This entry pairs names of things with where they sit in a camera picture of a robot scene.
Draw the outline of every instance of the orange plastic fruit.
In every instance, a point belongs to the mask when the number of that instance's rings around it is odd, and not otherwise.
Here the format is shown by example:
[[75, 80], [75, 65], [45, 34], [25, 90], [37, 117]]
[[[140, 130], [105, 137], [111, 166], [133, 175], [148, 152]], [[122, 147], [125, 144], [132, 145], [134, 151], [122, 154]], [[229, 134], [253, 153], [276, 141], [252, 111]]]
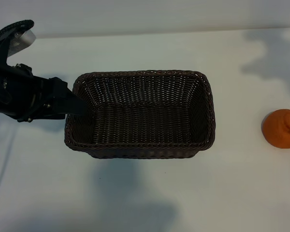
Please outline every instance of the orange plastic fruit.
[[272, 112], [264, 121], [262, 132], [271, 145], [290, 148], [290, 110]]

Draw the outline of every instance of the white tabletop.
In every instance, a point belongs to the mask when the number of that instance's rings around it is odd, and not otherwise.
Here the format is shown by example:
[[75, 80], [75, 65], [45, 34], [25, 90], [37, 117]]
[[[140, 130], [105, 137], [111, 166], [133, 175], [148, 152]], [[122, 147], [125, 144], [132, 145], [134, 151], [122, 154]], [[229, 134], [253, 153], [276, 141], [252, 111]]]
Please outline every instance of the white tabletop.
[[69, 83], [95, 71], [207, 75], [216, 140], [191, 159], [99, 160], [64, 144], [64, 121], [0, 115], [0, 232], [290, 232], [290, 149], [263, 138], [290, 109], [290, 29], [39, 39], [16, 54]]

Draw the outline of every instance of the woven texture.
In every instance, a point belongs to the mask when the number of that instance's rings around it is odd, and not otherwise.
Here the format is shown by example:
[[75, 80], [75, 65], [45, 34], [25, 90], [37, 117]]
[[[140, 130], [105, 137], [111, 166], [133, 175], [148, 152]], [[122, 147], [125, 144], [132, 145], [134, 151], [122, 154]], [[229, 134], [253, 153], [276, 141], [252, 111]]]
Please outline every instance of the woven texture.
[[65, 143], [92, 157], [190, 158], [214, 142], [213, 97], [200, 72], [93, 72], [73, 93], [88, 110], [67, 116]]

